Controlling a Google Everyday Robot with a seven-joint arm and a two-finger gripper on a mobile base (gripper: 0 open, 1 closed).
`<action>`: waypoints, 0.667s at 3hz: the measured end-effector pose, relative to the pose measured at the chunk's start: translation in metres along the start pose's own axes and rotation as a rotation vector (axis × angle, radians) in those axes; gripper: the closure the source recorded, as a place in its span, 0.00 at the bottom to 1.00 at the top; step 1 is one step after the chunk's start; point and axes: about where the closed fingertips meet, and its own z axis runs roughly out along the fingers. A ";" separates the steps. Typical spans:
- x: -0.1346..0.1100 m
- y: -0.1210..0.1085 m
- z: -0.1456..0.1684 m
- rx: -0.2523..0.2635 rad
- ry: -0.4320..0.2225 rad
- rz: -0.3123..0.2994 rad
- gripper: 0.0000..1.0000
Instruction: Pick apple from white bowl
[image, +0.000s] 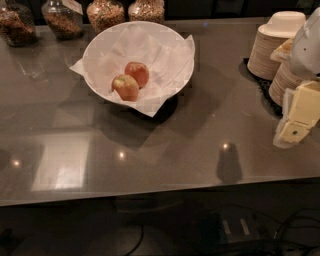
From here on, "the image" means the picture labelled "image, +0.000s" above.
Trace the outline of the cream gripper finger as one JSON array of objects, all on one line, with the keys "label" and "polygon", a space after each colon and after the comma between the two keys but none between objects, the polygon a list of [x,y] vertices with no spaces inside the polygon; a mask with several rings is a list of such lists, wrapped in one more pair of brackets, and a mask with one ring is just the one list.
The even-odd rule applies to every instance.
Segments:
[{"label": "cream gripper finger", "polygon": [[293,44],[292,39],[288,39],[278,46],[270,55],[270,59],[276,62],[288,62]]},{"label": "cream gripper finger", "polygon": [[283,149],[291,148],[298,145],[309,132],[310,129],[307,126],[281,119],[276,128],[273,145]]}]

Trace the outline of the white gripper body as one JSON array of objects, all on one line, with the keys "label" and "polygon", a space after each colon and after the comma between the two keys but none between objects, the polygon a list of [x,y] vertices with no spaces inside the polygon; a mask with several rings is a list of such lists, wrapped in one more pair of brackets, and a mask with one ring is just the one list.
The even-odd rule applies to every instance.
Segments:
[{"label": "white gripper body", "polygon": [[286,124],[313,128],[320,120],[320,83],[303,81],[295,90],[287,89],[283,108]]}]

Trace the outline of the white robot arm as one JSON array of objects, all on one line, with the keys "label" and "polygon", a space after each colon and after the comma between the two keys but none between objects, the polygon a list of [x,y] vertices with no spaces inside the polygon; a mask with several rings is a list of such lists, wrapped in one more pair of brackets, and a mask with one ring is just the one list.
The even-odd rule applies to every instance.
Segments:
[{"label": "white robot arm", "polygon": [[274,61],[287,64],[302,82],[286,89],[282,114],[273,144],[290,148],[303,141],[320,120],[320,7],[305,21],[293,39],[288,39],[272,54]]}]

